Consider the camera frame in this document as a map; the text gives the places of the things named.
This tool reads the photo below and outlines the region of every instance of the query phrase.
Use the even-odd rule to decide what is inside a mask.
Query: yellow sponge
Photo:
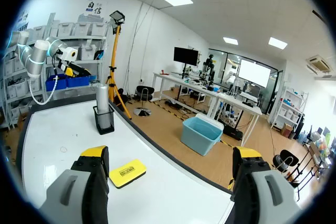
[[[128,185],[133,180],[141,177],[145,173],[146,167],[140,162],[140,160],[135,159],[117,169],[110,171],[110,179],[116,188],[121,188],[125,185]]]

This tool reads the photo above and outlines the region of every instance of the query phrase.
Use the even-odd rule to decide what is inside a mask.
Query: glass wall
[[[272,68],[270,66],[267,66],[261,62],[240,56],[231,54],[230,52],[224,52],[219,50],[213,50],[209,49],[209,54],[214,55],[214,65],[215,65],[215,78],[214,83],[217,85],[220,85],[222,87],[222,90],[225,92],[230,89],[230,86],[234,83],[236,80],[236,76],[234,74],[237,73],[240,61],[241,60],[247,60],[250,62],[253,62],[257,65],[261,65],[265,68],[270,69],[270,75],[268,79],[268,83],[266,87],[260,87],[260,93],[258,96],[258,106],[260,107],[262,113],[266,114],[268,108],[270,107],[270,102],[272,100],[272,97],[274,96],[275,87],[278,80],[278,70],[275,68]],[[240,90],[243,90],[244,85],[248,81],[238,78],[236,81],[236,86],[240,87]]]

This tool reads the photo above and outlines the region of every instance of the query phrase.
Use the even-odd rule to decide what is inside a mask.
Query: wooden floor
[[[176,97],[173,91],[165,91],[167,95]],[[188,105],[194,104],[194,99],[188,96],[182,97],[183,101]],[[127,108],[132,114],[132,121],[152,140],[157,142],[162,148],[172,154],[175,158],[183,162],[185,165],[194,169],[206,178],[216,182],[224,187],[227,187],[232,178],[232,153],[233,149],[221,142],[218,142],[208,152],[206,156],[202,156],[192,149],[184,145],[180,141],[182,134],[182,120],[167,110],[159,107],[153,102],[147,102],[146,107],[152,111],[148,117],[139,117],[133,113],[133,109],[140,107],[141,102],[131,101],[133,104],[127,103]],[[182,113],[175,110],[164,103],[163,100],[156,102],[167,108],[176,115],[182,117]],[[207,110],[207,100],[204,103],[196,105],[197,109]],[[239,125],[247,125],[250,119],[248,113],[244,113]],[[232,145],[240,146],[240,141],[237,141],[225,134],[222,135],[222,141]],[[283,137],[276,130],[271,130],[265,115],[259,117],[259,120],[251,133],[251,136],[245,147],[257,150],[265,161],[272,164],[272,159],[275,154],[279,154],[281,150],[287,149],[302,159],[306,154],[306,149],[295,140],[290,140]],[[319,187],[319,183],[315,178],[300,192],[300,205],[304,206],[310,201],[311,195]]]

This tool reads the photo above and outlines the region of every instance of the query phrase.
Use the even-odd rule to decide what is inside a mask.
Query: white cable
[[[32,89],[31,89],[31,88],[32,88],[32,85],[31,85],[31,80],[29,79],[29,90],[30,90],[30,93],[31,93],[31,97],[33,98],[33,100],[34,100],[38,105],[45,105],[45,104],[47,104],[47,103],[50,101],[50,99],[51,99],[51,97],[53,96],[54,91],[55,91],[55,89],[56,89],[57,80],[58,80],[58,76],[56,76],[56,80],[55,80],[54,87],[53,87],[52,92],[51,92],[50,96],[48,97],[47,101],[45,101],[45,102],[39,102],[39,101],[37,101],[37,100],[35,99],[35,97],[34,97],[34,95],[33,95],[33,92],[31,91],[31,90],[32,90]]]

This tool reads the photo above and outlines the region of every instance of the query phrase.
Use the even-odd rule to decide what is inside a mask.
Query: air conditioner
[[[331,67],[328,65],[326,60],[324,60],[321,56],[315,55],[306,60],[310,66],[313,66],[316,70],[321,71],[323,73],[329,73],[331,71]]]

